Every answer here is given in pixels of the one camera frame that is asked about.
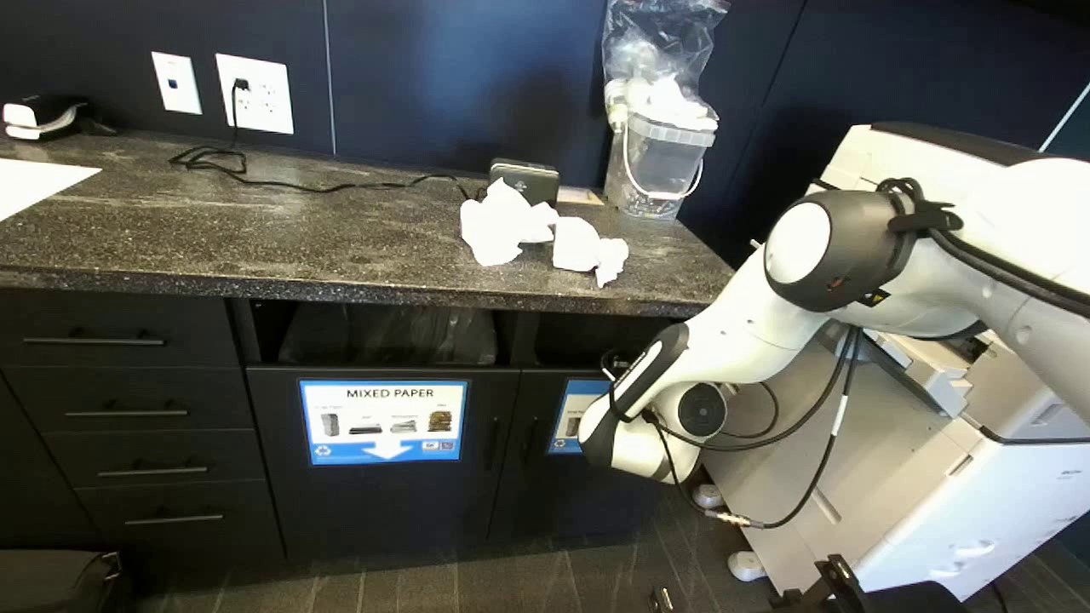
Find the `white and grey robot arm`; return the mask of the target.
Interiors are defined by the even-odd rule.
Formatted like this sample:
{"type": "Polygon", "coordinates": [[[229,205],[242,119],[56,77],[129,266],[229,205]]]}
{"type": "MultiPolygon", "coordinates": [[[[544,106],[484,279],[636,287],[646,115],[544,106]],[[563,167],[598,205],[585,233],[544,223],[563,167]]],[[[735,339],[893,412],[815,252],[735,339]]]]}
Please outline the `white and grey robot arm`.
{"type": "Polygon", "coordinates": [[[824,324],[1001,338],[1090,409],[1090,162],[986,136],[859,124],[765,241],[696,318],[665,326],[580,418],[582,455],[684,480],[728,386],[778,374],[824,324]]]}

